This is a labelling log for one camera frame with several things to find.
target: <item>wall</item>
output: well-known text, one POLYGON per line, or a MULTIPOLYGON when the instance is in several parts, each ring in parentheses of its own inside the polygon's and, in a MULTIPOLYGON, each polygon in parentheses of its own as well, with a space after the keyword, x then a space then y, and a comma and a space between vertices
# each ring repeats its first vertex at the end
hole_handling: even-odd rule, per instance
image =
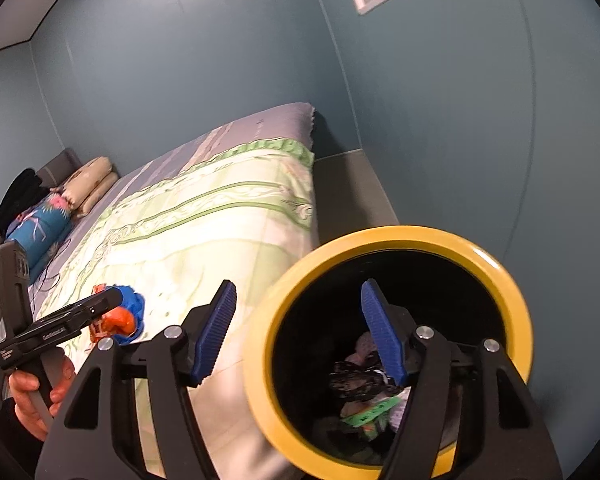
POLYGON ((326 118, 318 156, 359 147, 317 0, 59 0, 31 43, 64 143, 122 173, 295 101, 326 118))
POLYGON ((323 2, 398 218, 477 242, 520 284, 530 388, 568 474, 600 436, 599 8, 323 2))
POLYGON ((29 45, 0 51, 0 202, 22 170, 44 166, 62 149, 40 95, 29 45))

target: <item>person's hand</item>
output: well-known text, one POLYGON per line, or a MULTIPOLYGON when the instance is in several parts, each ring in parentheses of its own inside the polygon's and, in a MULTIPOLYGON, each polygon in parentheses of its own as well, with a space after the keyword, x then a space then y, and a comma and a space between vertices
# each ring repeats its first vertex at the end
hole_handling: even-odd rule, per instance
MULTIPOLYGON (((62 361, 62 380, 56 384, 50 395, 53 405, 49 408, 49 413, 52 416, 58 414, 60 404, 62 404, 62 400, 69 390, 74 377, 74 364, 67 356, 64 356, 64 361, 62 361)), ((18 420, 36 439, 45 440, 48 429, 29 397, 29 392, 36 391, 38 387, 38 378, 22 370, 16 370, 9 377, 9 388, 16 403, 16 416, 18 420)))

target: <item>metal screw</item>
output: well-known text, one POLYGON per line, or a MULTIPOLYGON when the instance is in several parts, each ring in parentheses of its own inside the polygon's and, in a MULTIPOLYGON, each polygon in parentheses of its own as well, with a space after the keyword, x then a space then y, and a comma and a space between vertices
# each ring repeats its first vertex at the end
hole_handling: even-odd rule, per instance
POLYGON ((98 341, 98 350, 107 351, 113 348, 113 339, 110 337, 103 337, 98 341))
POLYGON ((171 325, 164 329, 164 336, 167 339, 177 339, 182 334, 182 329, 177 325, 171 325))
POLYGON ((431 339, 433 337, 433 329, 427 325, 417 327, 416 334, 420 339, 431 339))
POLYGON ((487 352, 497 352, 500 350, 500 343, 495 339, 485 339, 484 347, 487 349, 487 352))

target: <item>black sleeve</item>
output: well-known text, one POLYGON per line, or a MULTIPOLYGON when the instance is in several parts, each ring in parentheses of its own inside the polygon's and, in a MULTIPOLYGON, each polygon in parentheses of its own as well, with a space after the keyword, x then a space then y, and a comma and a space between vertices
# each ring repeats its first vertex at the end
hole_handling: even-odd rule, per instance
POLYGON ((5 400, 0 408, 0 440, 21 468, 33 478, 43 443, 20 423, 13 399, 5 400))

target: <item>gray floor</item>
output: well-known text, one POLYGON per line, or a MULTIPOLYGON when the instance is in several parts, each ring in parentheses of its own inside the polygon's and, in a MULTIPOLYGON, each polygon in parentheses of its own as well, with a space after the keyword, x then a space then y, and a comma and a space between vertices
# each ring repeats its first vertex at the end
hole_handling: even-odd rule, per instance
POLYGON ((320 242, 398 219, 362 150, 320 158, 314 163, 320 242))

